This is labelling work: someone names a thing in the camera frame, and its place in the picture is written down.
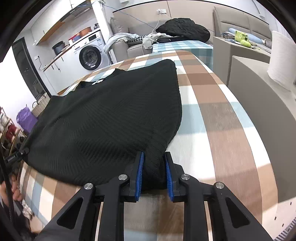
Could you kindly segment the person's left hand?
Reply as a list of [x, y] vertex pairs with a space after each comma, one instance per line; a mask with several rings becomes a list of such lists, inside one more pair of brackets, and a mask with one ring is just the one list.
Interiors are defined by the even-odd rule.
[[[13, 200], [21, 202], [23, 199], [23, 196], [19, 190], [17, 180], [15, 179], [14, 176], [12, 176], [12, 179], [11, 179], [11, 191], [13, 194]], [[8, 201], [8, 195], [6, 193], [6, 184], [4, 181], [1, 184], [1, 197], [5, 205], [8, 206], [9, 201]]]

